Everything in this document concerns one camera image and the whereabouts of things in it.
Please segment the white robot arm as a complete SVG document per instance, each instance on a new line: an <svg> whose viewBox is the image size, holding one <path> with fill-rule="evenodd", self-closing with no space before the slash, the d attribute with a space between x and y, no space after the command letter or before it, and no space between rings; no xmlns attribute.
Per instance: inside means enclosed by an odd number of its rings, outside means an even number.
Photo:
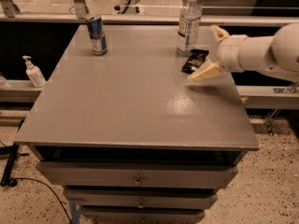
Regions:
<svg viewBox="0 0 299 224"><path fill-rule="evenodd" d="M299 81L299 24L281 27L271 36L230 35L218 25L210 30L218 43L216 60L206 60L188 76L201 82L223 72L255 71L267 77Z"/></svg>

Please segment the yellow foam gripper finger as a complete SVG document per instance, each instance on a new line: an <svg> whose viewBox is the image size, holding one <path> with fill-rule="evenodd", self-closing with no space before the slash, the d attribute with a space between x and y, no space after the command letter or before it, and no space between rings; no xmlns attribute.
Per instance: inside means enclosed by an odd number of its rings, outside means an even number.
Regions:
<svg viewBox="0 0 299 224"><path fill-rule="evenodd" d="M211 25L210 30L218 43L230 36L230 34L226 30L220 28L219 25Z"/></svg>
<svg viewBox="0 0 299 224"><path fill-rule="evenodd" d="M204 80L217 77L221 74L222 69L217 63L206 61L195 72L188 76L189 81L201 82Z"/></svg>

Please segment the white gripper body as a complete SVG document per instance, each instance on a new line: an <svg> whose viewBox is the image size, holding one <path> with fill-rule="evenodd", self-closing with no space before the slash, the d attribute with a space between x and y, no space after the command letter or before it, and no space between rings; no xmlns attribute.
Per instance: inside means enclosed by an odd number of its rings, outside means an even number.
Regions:
<svg viewBox="0 0 299 224"><path fill-rule="evenodd" d="M230 73L242 73L244 71L239 61L239 53L247 38L246 35L230 35L220 42L217 60L221 68Z"/></svg>

